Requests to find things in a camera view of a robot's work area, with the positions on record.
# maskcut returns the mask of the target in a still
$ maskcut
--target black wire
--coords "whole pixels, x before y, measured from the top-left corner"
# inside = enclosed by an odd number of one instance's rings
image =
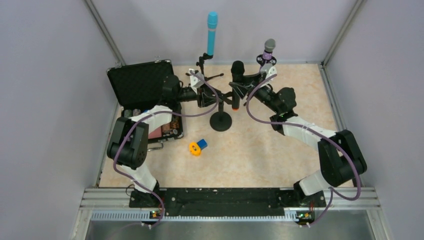
[[[127,186],[127,187],[125,188],[125,194],[126,194],[128,197],[131,197],[131,195],[129,195],[129,194],[128,194],[128,189],[129,189],[131,186],[136,187],[134,184],[130,184],[129,186]]]

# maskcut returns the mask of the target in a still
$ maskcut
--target pink object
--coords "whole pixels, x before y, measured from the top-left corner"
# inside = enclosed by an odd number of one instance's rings
[[[148,135],[148,139],[156,139],[162,137],[162,128],[158,127]]]

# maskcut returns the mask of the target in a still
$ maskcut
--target microphone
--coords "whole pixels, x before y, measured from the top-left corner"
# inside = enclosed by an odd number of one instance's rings
[[[243,83],[243,74],[245,73],[245,65],[242,61],[235,61],[231,66],[231,75],[233,83]],[[240,96],[236,93],[234,88],[232,89],[232,104],[231,107],[234,111],[237,111],[240,107]]]
[[[276,48],[276,41],[272,38],[266,40],[264,50],[262,55],[257,56],[256,61],[260,66],[264,66],[265,64],[275,65],[277,60],[273,57],[273,51]]]
[[[218,13],[216,11],[209,12],[207,16],[207,54],[214,55],[215,48],[215,30],[218,25]]]

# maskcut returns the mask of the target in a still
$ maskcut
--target orange ring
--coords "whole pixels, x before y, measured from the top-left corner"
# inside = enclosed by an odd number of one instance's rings
[[[202,150],[196,142],[190,143],[188,145],[188,149],[190,150],[190,153],[194,156],[200,156],[200,154],[202,153]]]

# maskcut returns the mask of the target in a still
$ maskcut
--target gray wall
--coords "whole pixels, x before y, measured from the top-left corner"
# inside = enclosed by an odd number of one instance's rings
[[[268,38],[280,62],[324,59],[355,0],[93,0],[127,64],[194,64],[218,12],[212,62],[254,62]]]
[[[423,239],[424,1],[370,0],[328,71],[395,239]]]
[[[106,145],[115,60],[81,0],[1,1],[0,46],[0,239],[68,239]]]

